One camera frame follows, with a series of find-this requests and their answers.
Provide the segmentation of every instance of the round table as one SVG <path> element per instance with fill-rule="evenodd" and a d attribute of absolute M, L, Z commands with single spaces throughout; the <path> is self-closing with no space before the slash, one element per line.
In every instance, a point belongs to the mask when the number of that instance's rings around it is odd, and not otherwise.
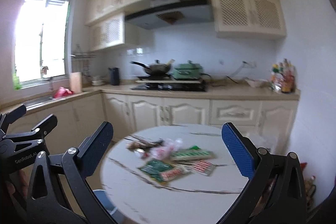
<path fill-rule="evenodd" d="M 191 172 L 162 186 L 138 169 L 148 159 L 139 159 L 126 149 L 131 141 L 123 139 L 116 144 L 104 158 L 102 185 L 118 210 L 136 223 L 215 224 L 248 181 L 235 165 L 219 128 L 182 124 L 149 128 L 134 135 L 153 141 L 181 138 L 183 148 L 197 145 L 216 155 L 207 160 L 216 165 L 210 176 Z"/>

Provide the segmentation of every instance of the green pot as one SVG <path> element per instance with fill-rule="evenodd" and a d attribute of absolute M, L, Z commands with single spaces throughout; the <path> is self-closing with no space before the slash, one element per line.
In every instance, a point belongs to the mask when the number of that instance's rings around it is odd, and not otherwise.
<path fill-rule="evenodd" d="M 188 60 L 188 63 L 179 64 L 173 70 L 173 77 L 176 80 L 197 80 L 201 78 L 203 67 Z"/>

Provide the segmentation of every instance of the drawer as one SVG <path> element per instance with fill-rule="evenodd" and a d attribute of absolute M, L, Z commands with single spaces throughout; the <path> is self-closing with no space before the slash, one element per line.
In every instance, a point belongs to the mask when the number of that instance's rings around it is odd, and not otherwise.
<path fill-rule="evenodd" d="M 222 126 L 216 125 L 216 124 L 210 124 L 211 127 L 216 127 L 219 129 L 222 129 Z M 245 127 L 245 126 L 236 126 L 240 134 L 242 134 L 244 137 L 249 137 L 252 134 L 257 133 L 257 127 Z"/>
<path fill-rule="evenodd" d="M 259 119 L 261 101 L 211 101 L 210 124 L 232 122 L 237 126 L 255 126 Z"/>

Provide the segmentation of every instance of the tile backsplash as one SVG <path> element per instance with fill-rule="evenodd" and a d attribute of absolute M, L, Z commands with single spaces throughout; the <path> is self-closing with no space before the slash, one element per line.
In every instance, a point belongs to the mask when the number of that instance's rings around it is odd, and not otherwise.
<path fill-rule="evenodd" d="M 216 37 L 213 23 L 201 23 L 152 31 L 139 29 L 137 47 L 105 51 L 101 57 L 104 65 L 95 71 L 104 75 L 108 67 L 118 67 L 122 79 L 133 79 L 145 73 L 140 66 L 132 65 L 130 61 L 152 64 L 156 59 L 162 63 L 175 59 L 174 65 L 186 63 L 187 60 L 200 63 L 205 73 L 218 78 L 236 71 L 244 60 L 255 61 L 257 67 L 242 69 L 236 78 L 267 79 L 275 56 L 276 46 L 273 41 L 221 39 Z"/>

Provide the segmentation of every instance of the blue gripper pad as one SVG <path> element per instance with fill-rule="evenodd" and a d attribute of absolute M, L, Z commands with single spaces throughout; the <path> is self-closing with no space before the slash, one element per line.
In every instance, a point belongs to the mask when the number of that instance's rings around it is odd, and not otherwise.
<path fill-rule="evenodd" d="M 243 137 L 231 122 L 223 125 L 222 139 L 241 175 L 251 180 L 260 160 L 256 153 L 257 148 L 249 138 Z"/>
<path fill-rule="evenodd" d="M 93 175 L 112 138 L 112 124 L 103 122 L 93 135 L 78 147 L 76 164 L 83 179 Z"/>

